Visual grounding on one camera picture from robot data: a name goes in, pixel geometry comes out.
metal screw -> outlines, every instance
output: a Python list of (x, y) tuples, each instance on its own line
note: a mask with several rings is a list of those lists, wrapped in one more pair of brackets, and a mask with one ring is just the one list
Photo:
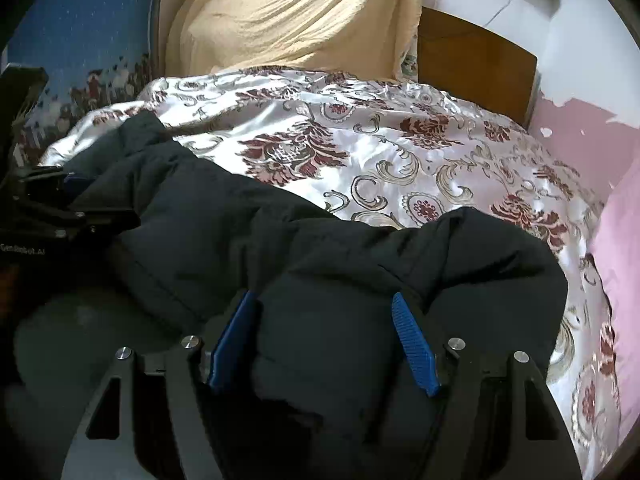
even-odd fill
[(449, 339), (448, 344), (452, 350), (464, 350), (466, 346), (465, 340), (459, 337), (452, 337)]
[(123, 346), (122, 348), (118, 348), (116, 350), (116, 359), (119, 359), (120, 361), (124, 361), (124, 359), (127, 359), (131, 356), (131, 348), (129, 348), (128, 346)]
[(516, 353), (514, 353), (513, 358), (516, 359), (516, 361), (519, 363), (529, 362), (529, 356), (527, 355), (526, 352), (523, 352), (522, 350), (518, 350)]
[(200, 344), (200, 338), (196, 335), (188, 335), (182, 340), (181, 344), (187, 349), (194, 348)]

floral bedspread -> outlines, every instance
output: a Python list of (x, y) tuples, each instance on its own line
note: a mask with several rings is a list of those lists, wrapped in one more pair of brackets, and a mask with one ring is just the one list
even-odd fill
[(547, 384), (584, 477), (604, 466), (620, 408), (609, 308), (587, 253), (602, 204), (522, 127), (427, 85), (258, 67), (156, 80), (139, 101), (89, 113), (42, 163), (142, 109), (197, 156), (343, 219), (402, 229), (471, 205), (544, 240), (569, 283)]

pink pillow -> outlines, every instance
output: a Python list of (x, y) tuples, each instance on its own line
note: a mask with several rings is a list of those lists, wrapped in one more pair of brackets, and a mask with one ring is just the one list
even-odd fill
[(611, 304), (620, 442), (640, 416), (640, 156), (613, 190), (591, 252)]

pink wall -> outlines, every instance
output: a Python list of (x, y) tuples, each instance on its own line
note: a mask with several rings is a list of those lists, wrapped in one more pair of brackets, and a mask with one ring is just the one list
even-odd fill
[[(541, 93), (529, 132), (578, 170), (584, 185), (605, 201), (610, 186), (620, 181), (640, 148), (640, 129), (610, 121), (613, 117), (612, 112), (575, 98), (556, 106)], [(543, 137), (541, 128), (548, 128), (551, 135)]]

bed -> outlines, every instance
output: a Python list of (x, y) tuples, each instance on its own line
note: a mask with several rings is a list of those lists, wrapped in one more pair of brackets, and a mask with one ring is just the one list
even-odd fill
[(345, 220), (402, 229), (474, 206), (544, 240), (569, 284), (547, 384), (584, 478), (609, 461), (613, 331), (587, 252), (603, 204), (521, 126), (424, 84), (264, 66), (160, 78), (138, 101), (90, 112), (41, 164), (63, 164), (144, 109), (195, 155)]

